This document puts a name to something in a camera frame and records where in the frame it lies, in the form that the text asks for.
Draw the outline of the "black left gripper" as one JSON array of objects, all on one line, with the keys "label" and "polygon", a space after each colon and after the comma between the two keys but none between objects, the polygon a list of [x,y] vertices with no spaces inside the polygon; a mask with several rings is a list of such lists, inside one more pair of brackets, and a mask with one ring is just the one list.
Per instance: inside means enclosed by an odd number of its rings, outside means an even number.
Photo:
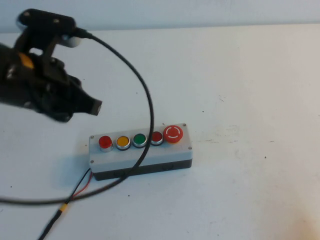
[{"label": "black left gripper", "polygon": [[54,57],[43,62],[40,55],[27,57],[33,67],[26,84],[31,109],[60,123],[67,123],[75,113],[99,114],[102,101],[86,93],[78,78],[67,74],[64,62]]}]

